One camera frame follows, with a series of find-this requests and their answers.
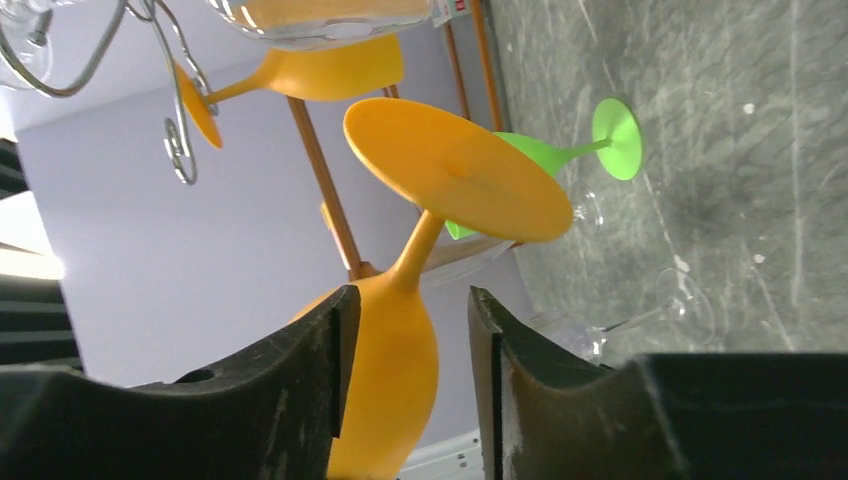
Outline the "orange goblet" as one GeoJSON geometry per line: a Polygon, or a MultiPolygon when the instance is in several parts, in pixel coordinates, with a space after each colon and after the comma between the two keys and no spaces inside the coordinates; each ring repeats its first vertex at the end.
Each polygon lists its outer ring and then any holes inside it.
{"type": "Polygon", "coordinates": [[[204,138],[220,149],[223,141],[210,108],[224,100],[262,89],[305,101],[347,100],[400,83],[404,62],[400,40],[391,34],[325,50],[269,49],[247,78],[208,94],[181,66],[175,71],[184,107],[204,138]]]}
{"type": "Polygon", "coordinates": [[[386,271],[360,279],[358,339],[331,479],[393,479],[418,444],[439,386],[439,352],[421,277],[446,222],[523,243],[566,233],[562,187],[495,133],[408,99],[367,98],[345,112],[352,152],[422,211],[386,271]]]}

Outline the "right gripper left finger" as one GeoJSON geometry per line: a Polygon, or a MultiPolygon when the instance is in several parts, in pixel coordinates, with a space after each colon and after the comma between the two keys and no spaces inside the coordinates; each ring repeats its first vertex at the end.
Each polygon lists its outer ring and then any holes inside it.
{"type": "Polygon", "coordinates": [[[346,285],[299,319],[173,383],[1,370],[5,479],[323,479],[360,323],[346,285]]]}

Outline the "clear wine glass handled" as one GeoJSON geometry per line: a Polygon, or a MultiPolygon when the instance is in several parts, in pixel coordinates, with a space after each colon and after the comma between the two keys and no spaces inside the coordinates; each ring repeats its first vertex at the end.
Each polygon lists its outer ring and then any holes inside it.
{"type": "MultiPolygon", "coordinates": [[[[48,32],[57,9],[72,1],[1,3],[1,86],[73,96],[93,77],[127,14],[151,26],[166,1],[118,1],[107,29],[83,72],[63,89],[45,80],[52,66],[48,32]]],[[[281,50],[344,46],[395,33],[431,17],[429,1],[208,1],[206,5],[240,34],[281,50]]]]}

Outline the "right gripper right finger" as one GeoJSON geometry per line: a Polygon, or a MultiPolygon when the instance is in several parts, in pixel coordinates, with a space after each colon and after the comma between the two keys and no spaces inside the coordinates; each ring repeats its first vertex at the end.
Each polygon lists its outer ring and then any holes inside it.
{"type": "Polygon", "coordinates": [[[642,354],[593,365],[488,290],[467,303],[488,479],[843,479],[841,353],[642,354]]]}

